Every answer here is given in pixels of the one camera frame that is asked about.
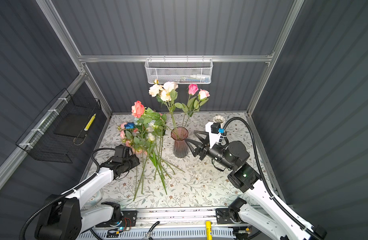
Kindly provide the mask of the bundle of artificial flowers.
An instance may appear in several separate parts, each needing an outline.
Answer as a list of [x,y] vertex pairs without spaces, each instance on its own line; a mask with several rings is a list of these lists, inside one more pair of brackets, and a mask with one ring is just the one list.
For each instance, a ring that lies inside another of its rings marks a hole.
[[134,121],[123,123],[118,127],[122,143],[132,148],[142,165],[141,170],[136,170],[134,199],[138,193],[144,193],[148,164],[155,168],[154,180],[161,181],[164,191],[167,190],[166,178],[171,179],[176,173],[175,170],[179,169],[163,158],[164,137],[166,130],[169,129],[166,114],[146,107],[141,118],[135,118]]

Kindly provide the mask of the light pink rose stem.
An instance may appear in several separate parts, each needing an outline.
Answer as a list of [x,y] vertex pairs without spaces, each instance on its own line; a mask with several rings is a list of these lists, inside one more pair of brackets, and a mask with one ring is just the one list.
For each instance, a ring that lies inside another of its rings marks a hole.
[[209,91],[199,89],[199,91],[195,94],[194,113],[200,111],[200,108],[205,103],[207,103],[209,97],[210,97]]

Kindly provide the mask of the magenta rose stem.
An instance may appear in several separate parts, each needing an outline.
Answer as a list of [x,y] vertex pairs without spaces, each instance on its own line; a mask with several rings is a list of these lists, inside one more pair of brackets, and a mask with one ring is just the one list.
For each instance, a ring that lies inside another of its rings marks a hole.
[[199,91],[199,88],[196,84],[190,84],[188,86],[188,101],[186,104],[186,109],[183,108],[184,117],[183,117],[183,127],[186,128],[189,119],[192,117],[194,113],[194,101],[195,94]]

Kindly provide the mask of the cream pink rose stem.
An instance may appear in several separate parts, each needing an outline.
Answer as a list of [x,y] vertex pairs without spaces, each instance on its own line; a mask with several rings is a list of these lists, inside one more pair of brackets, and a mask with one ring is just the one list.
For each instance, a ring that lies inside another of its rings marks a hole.
[[174,117],[174,111],[176,109],[175,100],[178,98],[178,87],[179,85],[175,82],[166,82],[163,84],[163,90],[160,93],[161,100],[167,106],[171,115],[174,129],[178,127]]

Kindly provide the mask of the white peony flower stem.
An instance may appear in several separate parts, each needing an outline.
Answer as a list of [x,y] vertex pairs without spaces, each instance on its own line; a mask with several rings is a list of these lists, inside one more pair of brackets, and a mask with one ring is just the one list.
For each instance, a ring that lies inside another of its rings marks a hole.
[[149,95],[153,98],[158,98],[160,103],[166,105],[171,117],[173,116],[171,91],[176,88],[176,83],[166,82],[161,85],[158,79],[155,79],[154,84],[149,88]]

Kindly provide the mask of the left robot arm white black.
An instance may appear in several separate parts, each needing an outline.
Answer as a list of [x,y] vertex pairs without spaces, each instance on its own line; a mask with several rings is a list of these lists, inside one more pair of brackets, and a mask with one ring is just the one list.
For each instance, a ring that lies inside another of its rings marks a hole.
[[119,145],[113,150],[114,155],[97,164],[97,170],[90,177],[61,196],[49,196],[45,208],[39,212],[35,239],[75,240],[98,224],[107,222],[117,227],[124,223],[119,204],[104,202],[98,207],[83,208],[102,187],[140,165],[132,148]]

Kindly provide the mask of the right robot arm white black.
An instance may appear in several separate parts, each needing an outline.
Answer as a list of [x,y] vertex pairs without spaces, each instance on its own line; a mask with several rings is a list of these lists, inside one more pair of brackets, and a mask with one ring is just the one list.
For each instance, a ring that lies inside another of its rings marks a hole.
[[229,217],[234,223],[253,225],[272,240],[323,240],[327,232],[321,226],[313,226],[285,202],[266,188],[264,178],[252,168],[245,145],[233,141],[226,147],[211,145],[210,134],[196,131],[198,141],[186,139],[185,143],[195,157],[213,162],[229,170],[227,178],[243,192],[229,205]]

